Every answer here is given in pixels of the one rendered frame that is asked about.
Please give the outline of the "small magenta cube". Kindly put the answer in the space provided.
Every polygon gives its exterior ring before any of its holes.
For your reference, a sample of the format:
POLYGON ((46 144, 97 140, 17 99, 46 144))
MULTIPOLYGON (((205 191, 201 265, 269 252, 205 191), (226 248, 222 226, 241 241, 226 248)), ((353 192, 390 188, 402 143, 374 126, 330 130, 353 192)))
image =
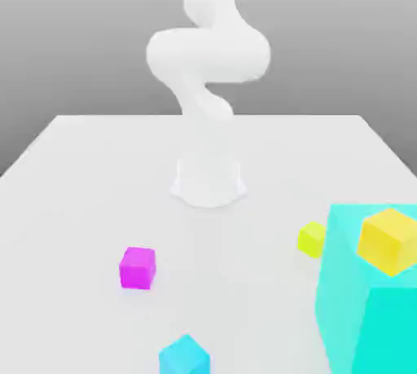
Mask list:
POLYGON ((119 264, 122 288, 149 290, 156 275, 156 252, 150 248, 128 247, 119 264))

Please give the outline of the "small lime cube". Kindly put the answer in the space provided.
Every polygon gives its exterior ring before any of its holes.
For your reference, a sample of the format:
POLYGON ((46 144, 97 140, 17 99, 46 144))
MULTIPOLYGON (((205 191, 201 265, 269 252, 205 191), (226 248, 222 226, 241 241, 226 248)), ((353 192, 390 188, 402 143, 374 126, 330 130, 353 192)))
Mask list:
POLYGON ((309 222, 303 226, 298 234, 297 248, 313 258, 320 258, 323 254, 326 227, 318 222, 309 222))

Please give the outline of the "small light blue cube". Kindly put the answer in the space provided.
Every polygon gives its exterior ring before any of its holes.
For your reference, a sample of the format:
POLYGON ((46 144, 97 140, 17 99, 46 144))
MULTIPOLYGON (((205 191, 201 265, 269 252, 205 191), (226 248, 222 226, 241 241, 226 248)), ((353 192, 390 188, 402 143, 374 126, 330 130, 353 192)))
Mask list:
POLYGON ((159 374, 211 374, 209 354, 188 334, 159 353, 159 374))

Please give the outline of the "small yellow cube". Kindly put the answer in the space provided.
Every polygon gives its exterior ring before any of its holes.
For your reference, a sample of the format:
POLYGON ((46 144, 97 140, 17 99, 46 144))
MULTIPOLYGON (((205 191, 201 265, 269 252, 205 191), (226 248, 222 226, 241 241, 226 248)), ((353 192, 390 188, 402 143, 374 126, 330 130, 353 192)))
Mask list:
POLYGON ((396 209, 365 218, 357 254, 386 275, 399 275, 417 264, 417 220, 396 209))

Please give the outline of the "large cyan box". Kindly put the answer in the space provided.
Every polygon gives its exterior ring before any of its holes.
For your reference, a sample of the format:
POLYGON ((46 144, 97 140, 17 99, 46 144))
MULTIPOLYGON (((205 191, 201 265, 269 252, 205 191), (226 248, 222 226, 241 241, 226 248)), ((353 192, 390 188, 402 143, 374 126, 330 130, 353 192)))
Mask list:
POLYGON ((315 315, 331 374, 417 374, 417 265, 390 277, 356 253, 386 204, 333 204, 315 315))

